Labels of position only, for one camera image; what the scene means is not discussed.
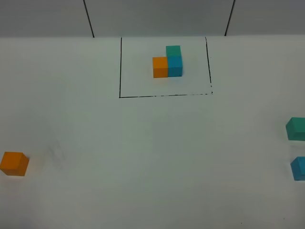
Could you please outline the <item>blue template cube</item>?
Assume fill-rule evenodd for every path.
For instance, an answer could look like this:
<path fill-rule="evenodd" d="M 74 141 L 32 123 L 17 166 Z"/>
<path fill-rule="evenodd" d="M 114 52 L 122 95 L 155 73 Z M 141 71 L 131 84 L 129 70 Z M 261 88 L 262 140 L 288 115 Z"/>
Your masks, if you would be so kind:
<path fill-rule="evenodd" d="M 168 77 L 180 77 L 183 75 L 183 61 L 181 56 L 169 56 L 168 62 Z"/>

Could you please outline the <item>green template cube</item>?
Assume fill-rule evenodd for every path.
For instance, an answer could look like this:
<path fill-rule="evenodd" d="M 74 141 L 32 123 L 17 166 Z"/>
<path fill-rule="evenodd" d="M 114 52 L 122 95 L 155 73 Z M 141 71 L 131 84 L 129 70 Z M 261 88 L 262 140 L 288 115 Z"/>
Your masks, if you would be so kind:
<path fill-rule="evenodd" d="M 180 45 L 166 46 L 166 56 L 167 57 L 181 56 Z"/>

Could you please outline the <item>orange template cube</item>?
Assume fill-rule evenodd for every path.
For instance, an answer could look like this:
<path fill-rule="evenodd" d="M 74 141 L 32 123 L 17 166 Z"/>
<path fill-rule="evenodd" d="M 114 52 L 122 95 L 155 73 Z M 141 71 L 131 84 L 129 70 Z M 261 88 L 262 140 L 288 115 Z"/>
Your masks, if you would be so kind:
<path fill-rule="evenodd" d="M 153 77 L 167 78 L 168 77 L 168 61 L 167 57 L 153 57 Z"/>

